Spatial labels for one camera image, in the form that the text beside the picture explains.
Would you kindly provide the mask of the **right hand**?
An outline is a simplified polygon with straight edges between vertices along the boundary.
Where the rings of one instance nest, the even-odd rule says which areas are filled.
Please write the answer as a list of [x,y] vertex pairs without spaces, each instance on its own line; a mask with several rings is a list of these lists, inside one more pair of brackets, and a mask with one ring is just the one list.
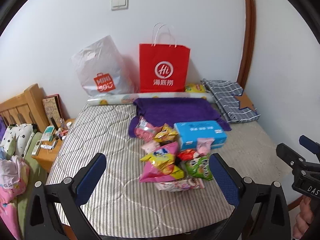
[[314,220],[314,215],[311,210],[311,198],[303,196],[300,202],[300,212],[296,216],[296,223],[293,227],[293,238],[301,239],[309,228],[309,225]]

